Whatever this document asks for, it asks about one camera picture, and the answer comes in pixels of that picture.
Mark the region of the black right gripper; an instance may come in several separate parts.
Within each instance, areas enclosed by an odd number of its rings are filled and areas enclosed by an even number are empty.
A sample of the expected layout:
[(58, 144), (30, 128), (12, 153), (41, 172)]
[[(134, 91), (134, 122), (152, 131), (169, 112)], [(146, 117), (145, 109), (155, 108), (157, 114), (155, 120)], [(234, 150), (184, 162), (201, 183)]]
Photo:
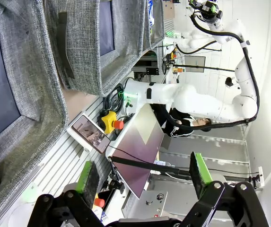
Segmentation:
[(194, 9), (201, 6), (201, 15), (209, 24), (214, 24), (222, 19), (223, 12), (219, 9), (217, 1), (205, 1), (201, 4), (197, 0), (189, 0), (189, 5)]

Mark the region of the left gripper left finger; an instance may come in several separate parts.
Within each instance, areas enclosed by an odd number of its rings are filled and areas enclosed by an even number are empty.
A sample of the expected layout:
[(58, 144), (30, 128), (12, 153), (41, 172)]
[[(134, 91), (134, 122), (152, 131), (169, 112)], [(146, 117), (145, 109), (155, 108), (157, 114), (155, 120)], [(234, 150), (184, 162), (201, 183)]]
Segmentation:
[(37, 198), (28, 225), (60, 227), (64, 221), (72, 219), (80, 227), (101, 227), (102, 222), (92, 211), (99, 180), (95, 162), (87, 161), (72, 189), (56, 198), (51, 194), (42, 194)]

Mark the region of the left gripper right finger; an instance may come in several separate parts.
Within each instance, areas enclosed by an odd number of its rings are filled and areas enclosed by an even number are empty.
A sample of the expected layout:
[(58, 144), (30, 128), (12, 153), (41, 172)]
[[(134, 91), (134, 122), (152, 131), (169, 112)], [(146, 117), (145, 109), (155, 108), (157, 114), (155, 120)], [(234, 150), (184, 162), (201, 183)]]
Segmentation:
[(235, 227), (268, 227), (268, 221), (250, 182), (230, 186), (214, 181), (200, 153), (191, 153), (189, 173), (198, 201), (181, 227), (207, 227), (217, 211), (225, 211)]

